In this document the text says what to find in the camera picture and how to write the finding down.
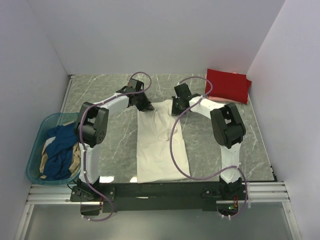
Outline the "white t-shirt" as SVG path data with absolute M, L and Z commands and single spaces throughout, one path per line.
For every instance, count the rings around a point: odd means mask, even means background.
M 170 152 L 170 136 L 175 162 L 187 175 L 189 161 L 181 124 L 173 125 L 172 100 L 153 103 L 154 110 L 137 112 L 137 182 L 177 181 L 185 179 L 174 165 Z

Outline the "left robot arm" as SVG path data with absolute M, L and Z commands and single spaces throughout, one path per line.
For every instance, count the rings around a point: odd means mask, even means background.
M 95 103 L 86 101 L 82 104 L 74 127 L 81 153 L 77 190 L 88 201 L 107 198 L 99 188 L 98 146 L 107 135 L 109 117 L 132 106 L 140 112 L 153 111 L 154 107 L 145 94 L 149 87 L 131 77 L 127 85 L 110 97 Z

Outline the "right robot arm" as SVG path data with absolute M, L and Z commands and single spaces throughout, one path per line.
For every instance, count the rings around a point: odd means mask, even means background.
M 174 91 L 171 110 L 173 116 L 181 117 L 190 111 L 211 120 L 213 136 L 221 151 L 217 194 L 226 200 L 232 199 L 245 190 L 239 166 L 246 128 L 237 106 L 233 103 L 217 103 L 198 93 L 192 94 L 186 83 L 175 86 Z

